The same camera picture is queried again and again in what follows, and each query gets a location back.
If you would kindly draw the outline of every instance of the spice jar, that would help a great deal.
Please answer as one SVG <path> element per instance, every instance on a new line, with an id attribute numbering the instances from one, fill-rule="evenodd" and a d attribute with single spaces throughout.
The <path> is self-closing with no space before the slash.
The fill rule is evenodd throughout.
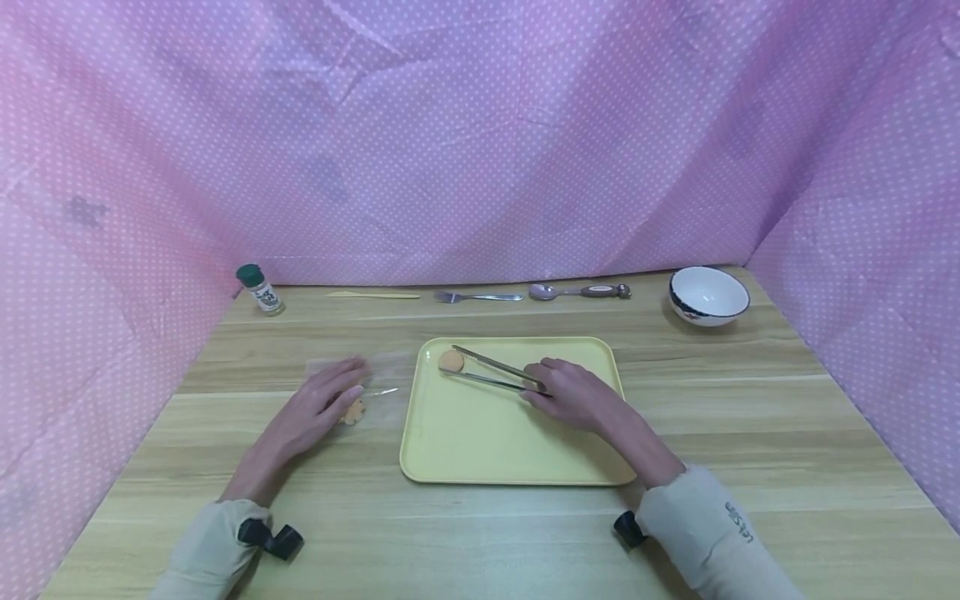
<path id="1" fill-rule="evenodd" d="M 247 291 L 250 292 L 250 295 L 253 296 L 253 299 L 256 300 L 256 305 L 259 306 L 260 310 L 268 317 L 275 317 L 286 308 L 283 300 L 280 299 L 280 296 L 278 296 L 276 290 L 274 290 L 274 286 L 270 285 L 270 282 L 263 276 L 263 272 L 260 271 L 260 267 L 257 265 L 251 264 L 240 267 L 237 269 L 237 278 L 240 279 L 240 282 L 243 283 Z"/>

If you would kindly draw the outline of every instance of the fork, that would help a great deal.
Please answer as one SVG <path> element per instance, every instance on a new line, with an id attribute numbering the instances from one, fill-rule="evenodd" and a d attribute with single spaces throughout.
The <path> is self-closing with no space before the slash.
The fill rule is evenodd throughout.
<path id="1" fill-rule="evenodd" d="M 448 304 L 456 304 L 461 300 L 510 300 L 510 301 L 523 300 L 523 296 L 521 294 L 471 295 L 471 294 L 455 294 L 453 292 L 441 292 L 441 291 L 434 292 L 433 297 L 437 301 L 446 302 Z"/>

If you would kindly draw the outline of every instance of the yellow tray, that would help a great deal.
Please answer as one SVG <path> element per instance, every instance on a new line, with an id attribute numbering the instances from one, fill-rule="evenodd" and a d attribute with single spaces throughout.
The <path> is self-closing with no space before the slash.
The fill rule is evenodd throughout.
<path id="1" fill-rule="evenodd" d="M 613 352 L 602 340 L 437 338 L 420 349 L 400 445 L 403 473 L 422 483 L 616 486 L 634 472 L 606 443 L 537 411 L 516 392 L 446 377 L 440 355 L 457 345 L 522 369 L 544 356 L 583 365 L 623 394 Z M 467 358 L 465 372 L 519 384 Z"/>

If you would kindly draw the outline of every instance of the jar label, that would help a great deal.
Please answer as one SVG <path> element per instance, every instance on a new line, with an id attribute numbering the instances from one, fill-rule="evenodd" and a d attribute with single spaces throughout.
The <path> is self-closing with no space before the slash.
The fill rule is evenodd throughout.
<path id="1" fill-rule="evenodd" d="M 280 304 L 280 296 L 276 294 L 274 287 L 269 283 L 255 292 L 251 291 L 251 295 L 253 295 L 256 303 L 260 305 L 260 308 L 267 312 L 275 310 Z"/>

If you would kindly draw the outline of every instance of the pink polka dot curtain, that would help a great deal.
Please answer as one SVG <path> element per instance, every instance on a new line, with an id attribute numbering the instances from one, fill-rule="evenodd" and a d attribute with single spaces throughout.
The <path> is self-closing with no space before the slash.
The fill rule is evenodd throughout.
<path id="1" fill-rule="evenodd" d="M 0 3 L 0 598 L 40 593 L 249 260 L 356 285 L 747 264 L 960 522 L 958 9 Z"/>

